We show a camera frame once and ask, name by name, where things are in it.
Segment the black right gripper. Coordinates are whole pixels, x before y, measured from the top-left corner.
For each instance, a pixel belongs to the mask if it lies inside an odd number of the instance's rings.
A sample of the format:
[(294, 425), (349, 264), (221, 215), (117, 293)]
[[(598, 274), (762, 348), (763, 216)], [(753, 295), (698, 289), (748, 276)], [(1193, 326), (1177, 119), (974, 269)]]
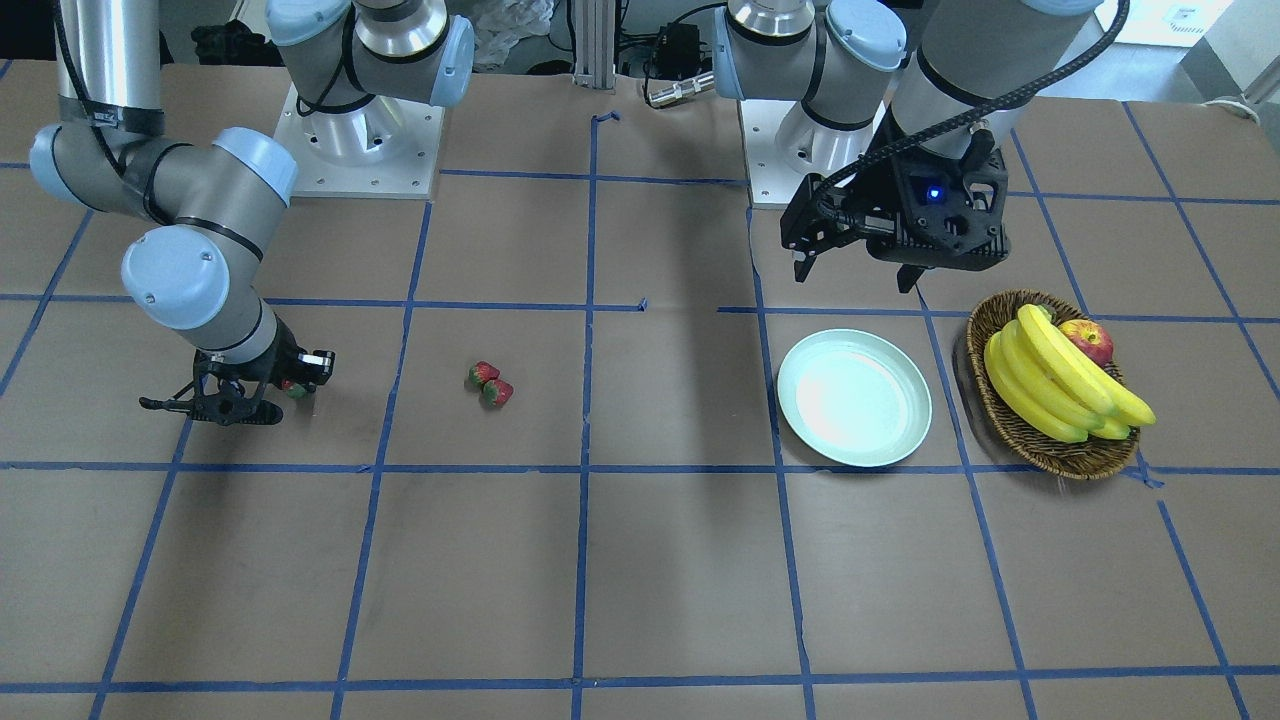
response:
[(302, 391), (316, 391), (333, 375), (337, 354), (300, 350), (287, 324), (276, 323), (266, 351), (247, 363), (224, 363), (202, 350), (195, 351), (189, 416), (220, 427), (234, 424), (269, 427), (280, 423), (284, 411), (265, 398), (269, 386), (284, 379), (291, 363), (291, 382)]

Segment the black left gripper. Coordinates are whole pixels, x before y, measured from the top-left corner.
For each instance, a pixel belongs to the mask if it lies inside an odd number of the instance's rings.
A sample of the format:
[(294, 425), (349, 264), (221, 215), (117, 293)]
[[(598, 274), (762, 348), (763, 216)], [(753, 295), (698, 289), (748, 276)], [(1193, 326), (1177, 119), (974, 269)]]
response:
[(989, 129), (964, 131), (959, 158), (915, 146), (858, 172), (850, 183), (858, 234), (822, 214), (822, 181), (805, 176), (780, 219), (780, 246), (792, 255), (797, 283), (823, 252), (859, 240), (872, 258), (900, 266), (900, 293), (929, 269), (983, 272), (1009, 258), (1009, 173)]

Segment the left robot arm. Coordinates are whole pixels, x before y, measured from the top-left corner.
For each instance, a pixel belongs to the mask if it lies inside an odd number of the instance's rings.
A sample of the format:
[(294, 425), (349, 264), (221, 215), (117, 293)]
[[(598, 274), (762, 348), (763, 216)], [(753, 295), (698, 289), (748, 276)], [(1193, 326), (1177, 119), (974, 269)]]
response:
[(817, 259), (864, 243), (897, 266), (984, 272), (1011, 252), (1001, 147), (1030, 100), (1076, 73), (1093, 1), (924, 1), (909, 29), (893, 1), (728, 1), (716, 13), (719, 95), (790, 101), (780, 146), (799, 173), (780, 245), (804, 282)]

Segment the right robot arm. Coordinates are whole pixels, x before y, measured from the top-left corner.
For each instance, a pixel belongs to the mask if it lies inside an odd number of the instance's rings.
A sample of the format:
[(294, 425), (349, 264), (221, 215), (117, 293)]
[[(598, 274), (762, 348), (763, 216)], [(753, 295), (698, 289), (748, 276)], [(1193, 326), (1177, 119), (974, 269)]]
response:
[[(191, 382), (141, 407), (221, 427), (279, 423), (268, 388), (312, 393), (335, 364), (301, 347), (253, 287), (298, 163), (244, 127), (206, 147), (166, 137), (155, 3), (54, 1), (51, 13), (60, 120), (36, 135), (29, 169), (51, 196), (154, 223), (124, 251), (122, 283), (195, 347)], [(328, 161), (383, 159), (402, 141), (397, 102), (452, 108), (468, 87), (475, 29), (443, 1), (270, 1), (265, 19), (294, 114)]]

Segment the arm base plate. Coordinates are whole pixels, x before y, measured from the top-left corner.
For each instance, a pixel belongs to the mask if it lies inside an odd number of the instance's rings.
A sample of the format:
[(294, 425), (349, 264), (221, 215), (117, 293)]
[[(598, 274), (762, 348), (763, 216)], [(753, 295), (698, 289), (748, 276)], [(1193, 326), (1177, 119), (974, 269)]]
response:
[(879, 102), (870, 123), (852, 131), (813, 120), (797, 101), (744, 100), (739, 110), (751, 205), (783, 210), (805, 176), (827, 177), (865, 152), (887, 106)]
[(298, 164), (293, 196), (429, 200), (447, 110), (376, 96), (347, 114), (300, 114), (296, 87), (285, 96), (274, 140)]

